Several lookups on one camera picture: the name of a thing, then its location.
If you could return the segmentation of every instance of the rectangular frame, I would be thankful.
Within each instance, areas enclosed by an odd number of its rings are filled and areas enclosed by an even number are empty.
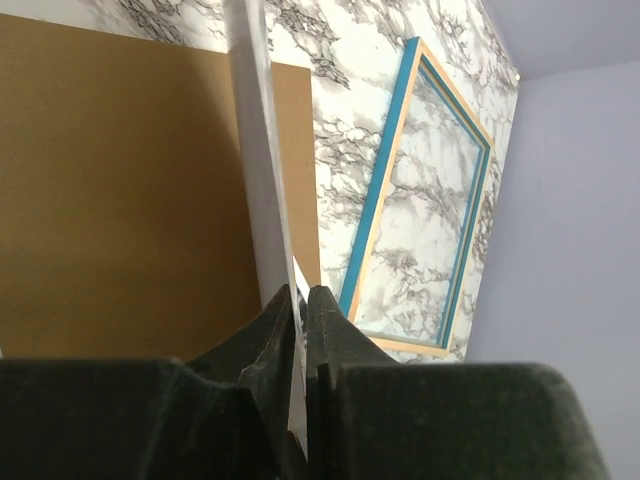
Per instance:
[[[365,333],[382,348],[446,356],[451,347],[455,312],[461,301],[460,292],[462,291],[465,277],[465,266],[469,250],[473,245],[478,211],[482,205],[485,192],[493,141],[433,53],[419,37],[412,38],[407,42],[400,64],[400,71],[398,72],[389,114],[382,132],[380,148],[360,217],[360,224],[358,225],[353,250],[349,259],[339,304],[345,316],[351,322],[355,322],[356,312],[360,303],[360,288],[364,281],[375,241],[376,234],[374,232],[377,231],[380,212],[386,197],[391,172],[395,164],[396,152],[400,143],[400,136],[409,109],[411,92],[418,73],[431,84],[467,133],[476,141],[479,146],[478,160],[474,170],[471,191],[469,192],[469,200],[467,201],[445,307],[442,312],[442,321],[438,334],[439,343],[427,345],[418,340],[415,342],[400,341],[384,334]]]

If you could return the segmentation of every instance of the gray wall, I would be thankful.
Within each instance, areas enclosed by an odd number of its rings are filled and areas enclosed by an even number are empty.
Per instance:
[[[614,478],[640,475],[640,63],[524,82],[468,361],[574,385]]]

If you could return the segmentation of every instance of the blue and wooden frame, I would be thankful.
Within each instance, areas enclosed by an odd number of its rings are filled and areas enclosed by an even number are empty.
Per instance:
[[[412,38],[407,42],[400,64],[400,71],[393,91],[389,114],[382,133],[380,148],[373,168],[369,191],[362,210],[339,303],[345,316],[352,322],[355,321],[358,304],[360,303],[360,289],[367,271],[375,234],[378,231],[380,212],[389,186],[391,171],[395,163],[396,152],[400,144],[400,136],[417,75],[421,75],[438,93],[460,125],[478,145],[479,155],[471,183],[445,307],[442,312],[438,340],[435,344],[425,344],[418,340],[412,342],[384,338],[382,334],[380,337],[376,337],[375,334],[370,332],[367,332],[367,335],[379,346],[390,350],[446,356],[451,346],[456,310],[462,300],[461,292],[465,278],[465,266],[473,245],[478,212],[486,190],[485,183],[488,179],[487,170],[493,142],[442,66],[419,37]]]

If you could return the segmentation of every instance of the blue frame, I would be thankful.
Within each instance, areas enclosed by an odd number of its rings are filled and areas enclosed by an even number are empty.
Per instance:
[[[462,289],[465,266],[468,260],[469,250],[473,244],[478,211],[482,203],[492,142],[469,106],[456,90],[450,78],[419,37],[412,38],[407,42],[400,64],[400,71],[393,91],[389,114],[382,133],[380,148],[373,168],[367,198],[364,203],[360,224],[349,259],[339,304],[345,315],[351,321],[354,321],[359,302],[359,288],[362,284],[368,258],[375,240],[373,227],[377,225],[382,204],[384,203],[391,170],[395,163],[399,137],[404,127],[404,120],[417,74],[420,74],[429,82],[441,100],[456,117],[460,125],[463,126],[465,131],[478,145],[478,159],[476,161],[458,249],[452,268],[449,290],[435,344],[426,344],[418,340],[414,342],[404,338],[398,339],[397,337],[372,332],[365,333],[374,341],[380,340],[377,343],[388,348],[434,355],[446,355],[451,345],[455,312],[460,301],[460,291]]]

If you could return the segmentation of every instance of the cardboard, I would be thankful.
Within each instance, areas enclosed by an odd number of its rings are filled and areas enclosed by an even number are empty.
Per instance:
[[[226,55],[0,15],[5,357],[192,358],[260,310]],[[275,64],[319,282],[308,70]]]

